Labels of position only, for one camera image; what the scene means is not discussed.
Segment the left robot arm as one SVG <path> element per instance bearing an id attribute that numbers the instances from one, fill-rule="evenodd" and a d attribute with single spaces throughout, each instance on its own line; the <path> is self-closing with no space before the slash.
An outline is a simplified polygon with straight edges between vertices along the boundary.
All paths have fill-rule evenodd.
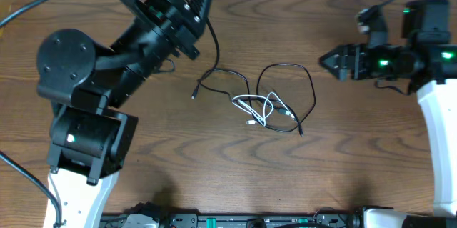
<path id="1" fill-rule="evenodd" d="M 199 55 L 212 0 L 119 1 L 134 20 L 111 46 L 61 29 L 39 47 L 37 92 L 54 114 L 46 227 L 99 224 L 138 123 L 121 106 L 170 56 Z"/>

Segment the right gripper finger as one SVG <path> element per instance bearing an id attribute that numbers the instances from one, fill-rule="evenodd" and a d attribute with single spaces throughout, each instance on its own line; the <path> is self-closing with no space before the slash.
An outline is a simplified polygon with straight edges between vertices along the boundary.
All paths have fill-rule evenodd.
<path id="1" fill-rule="evenodd" d="M 326 64 L 326 63 L 320 63 L 321 67 L 323 67 L 326 71 L 328 71 L 334 78 L 336 78 L 339 81 L 345 81 L 347 80 L 348 76 L 348 71 L 347 69 L 341 68 L 338 65 L 334 64 Z"/>
<path id="2" fill-rule="evenodd" d="M 340 45 L 319 58 L 320 64 L 337 64 L 348 51 L 348 44 Z"/>

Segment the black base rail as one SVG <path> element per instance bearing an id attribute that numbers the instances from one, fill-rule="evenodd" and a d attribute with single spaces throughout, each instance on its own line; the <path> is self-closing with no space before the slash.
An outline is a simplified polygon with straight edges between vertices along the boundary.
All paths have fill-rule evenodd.
<path id="1" fill-rule="evenodd" d="M 150 202 L 120 214 L 103 214 L 97 227 L 257 228 L 257 227 L 363 227 L 357 213 L 323 207 L 314 213 L 201 213 L 197 209 L 165 208 Z"/>

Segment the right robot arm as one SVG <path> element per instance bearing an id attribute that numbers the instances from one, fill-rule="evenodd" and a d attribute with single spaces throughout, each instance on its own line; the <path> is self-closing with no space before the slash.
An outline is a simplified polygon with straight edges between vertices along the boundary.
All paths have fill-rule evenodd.
<path id="1" fill-rule="evenodd" d="M 368 34 L 365 44 L 337 46 L 318 60 L 338 80 L 409 81 L 423 113 L 434 177 L 433 215 L 397 212 L 390 207 L 359 207 L 347 227 L 456 226 L 456 45 L 448 30 L 447 0 L 416 0 L 403 11 L 404 46 L 388 43 L 381 7 L 358 15 Z"/>

